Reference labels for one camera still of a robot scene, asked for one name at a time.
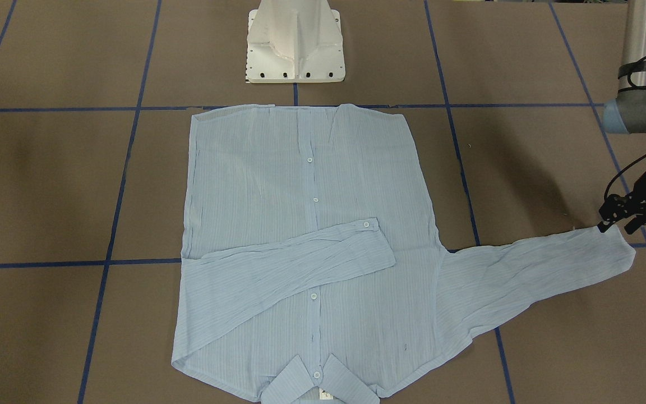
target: wrinkled fabric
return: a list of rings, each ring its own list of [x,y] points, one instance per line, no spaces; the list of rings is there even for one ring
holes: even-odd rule
[[[354,105],[192,117],[184,227],[172,365],[264,404],[377,403],[635,256],[617,227],[448,252],[405,118]]]

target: brown surface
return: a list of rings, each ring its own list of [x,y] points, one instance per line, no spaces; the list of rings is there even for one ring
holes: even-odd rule
[[[293,103],[290,85],[243,82],[244,21],[258,3],[163,2],[143,105]],[[443,102],[421,0],[331,6],[348,77],[300,85],[300,104]],[[452,103],[587,103],[547,5],[429,6]],[[0,2],[0,31],[9,7]],[[613,97],[625,6],[555,8],[594,102]],[[135,107],[155,11],[153,1],[18,2],[0,48],[0,108]],[[408,120],[441,241],[473,245],[446,109],[382,111]],[[179,255],[196,112],[140,113],[113,259]],[[615,169],[589,107],[451,112],[483,244],[597,222]],[[106,258],[135,115],[0,112],[0,263]],[[646,151],[646,135],[610,141],[622,165]],[[628,273],[504,325],[518,403],[646,402],[646,247],[636,250]],[[0,269],[0,402],[77,401],[101,270]],[[178,264],[110,266],[84,402],[243,402],[171,368],[178,279]],[[509,402],[494,333],[384,402]]]
[[[0,269],[0,403],[73,402],[101,267]]]

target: white plastic stand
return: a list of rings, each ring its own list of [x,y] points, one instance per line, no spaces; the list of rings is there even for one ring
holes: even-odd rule
[[[261,0],[248,14],[246,82],[344,78],[340,13],[327,0]]]

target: fabric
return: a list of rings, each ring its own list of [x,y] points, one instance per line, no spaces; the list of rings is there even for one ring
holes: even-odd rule
[[[374,404],[530,304],[630,268],[617,227],[441,245],[405,118],[192,117],[172,365],[264,404]]]

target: striped shirt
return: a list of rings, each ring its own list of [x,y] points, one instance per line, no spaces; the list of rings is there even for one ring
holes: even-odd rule
[[[354,105],[192,117],[184,226],[172,365],[264,404],[377,403],[635,255],[617,227],[448,252],[405,118]]]

